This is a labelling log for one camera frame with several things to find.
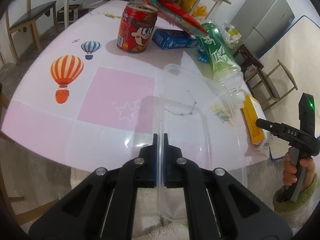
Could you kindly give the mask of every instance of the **refrigerator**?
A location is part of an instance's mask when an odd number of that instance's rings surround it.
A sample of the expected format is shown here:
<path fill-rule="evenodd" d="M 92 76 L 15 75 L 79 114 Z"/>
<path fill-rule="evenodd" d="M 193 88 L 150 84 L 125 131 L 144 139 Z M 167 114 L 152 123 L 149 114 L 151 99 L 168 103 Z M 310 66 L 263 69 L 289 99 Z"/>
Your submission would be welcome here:
<path fill-rule="evenodd" d="M 233 52 L 244 44 L 257 57 L 263 56 L 284 34 L 294 19 L 286 0 L 246 0 L 231 21 L 241 34 Z M 236 58 L 238 64 L 243 59 Z"/>

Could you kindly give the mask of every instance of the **green sleeve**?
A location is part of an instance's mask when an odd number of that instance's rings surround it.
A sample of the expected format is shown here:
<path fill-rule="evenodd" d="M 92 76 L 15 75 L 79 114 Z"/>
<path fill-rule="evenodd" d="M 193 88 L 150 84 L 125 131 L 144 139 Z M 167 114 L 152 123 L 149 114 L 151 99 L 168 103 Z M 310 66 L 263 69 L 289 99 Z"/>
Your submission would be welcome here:
<path fill-rule="evenodd" d="M 300 207 L 302 207 L 305 203 L 307 203 L 310 198 L 313 196 L 315 190 L 316 190 L 316 181 L 317 181 L 317 174 L 314 175 L 312 184 L 310 187 L 306 188 L 304 191 L 302 191 L 298 195 L 298 199 L 296 202 L 293 202 L 291 200 L 283 202 L 284 199 L 284 192 L 285 189 L 283 186 L 281 189 L 279 189 L 273 196 L 273 207 L 275 212 L 277 213 L 289 213 L 293 212 Z"/>

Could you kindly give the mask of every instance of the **silver rivet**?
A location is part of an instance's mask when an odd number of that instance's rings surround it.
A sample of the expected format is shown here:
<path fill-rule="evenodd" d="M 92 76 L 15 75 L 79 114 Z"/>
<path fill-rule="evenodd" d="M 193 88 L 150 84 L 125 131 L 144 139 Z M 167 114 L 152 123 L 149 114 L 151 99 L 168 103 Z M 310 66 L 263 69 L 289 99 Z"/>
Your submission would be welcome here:
<path fill-rule="evenodd" d="M 178 158 L 177 159 L 177 164 L 186 164 L 187 160 L 185 158 Z"/>
<path fill-rule="evenodd" d="M 137 165 L 143 164 L 144 163 L 144 159 L 142 158 L 135 158 L 134 159 L 134 163 Z"/>
<path fill-rule="evenodd" d="M 222 168 L 217 168 L 214 170 L 215 174 L 217 174 L 218 176 L 223 176 L 226 172 L 224 171 L 224 169 Z"/>
<path fill-rule="evenodd" d="M 105 168 L 97 168 L 96 169 L 96 174 L 98 176 L 102 176 L 102 175 L 106 174 L 106 172 L 107 172 L 107 170 Z"/>

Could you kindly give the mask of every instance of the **red can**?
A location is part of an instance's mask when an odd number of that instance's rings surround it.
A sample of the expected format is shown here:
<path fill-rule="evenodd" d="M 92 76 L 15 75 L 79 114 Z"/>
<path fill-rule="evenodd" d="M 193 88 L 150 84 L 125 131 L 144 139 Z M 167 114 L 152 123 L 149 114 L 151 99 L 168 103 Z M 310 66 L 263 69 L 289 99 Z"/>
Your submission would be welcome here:
<path fill-rule="evenodd" d="M 118 48 L 129 53 L 141 53 L 147 48 L 158 17 L 157 8 L 139 2 L 125 7 L 117 39 Z"/>

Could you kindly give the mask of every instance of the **can lid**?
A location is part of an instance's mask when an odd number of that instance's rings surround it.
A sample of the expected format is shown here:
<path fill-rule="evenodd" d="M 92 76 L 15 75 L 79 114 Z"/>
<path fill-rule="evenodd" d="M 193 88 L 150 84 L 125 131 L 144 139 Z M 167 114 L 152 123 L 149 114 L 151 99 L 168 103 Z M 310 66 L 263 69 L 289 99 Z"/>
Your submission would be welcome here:
<path fill-rule="evenodd" d="M 130 2 L 127 4 L 128 7 L 142 11 L 142 12 L 148 12 L 148 13 L 156 13 L 158 12 L 158 9 L 152 5 L 148 5 L 143 2 Z"/>

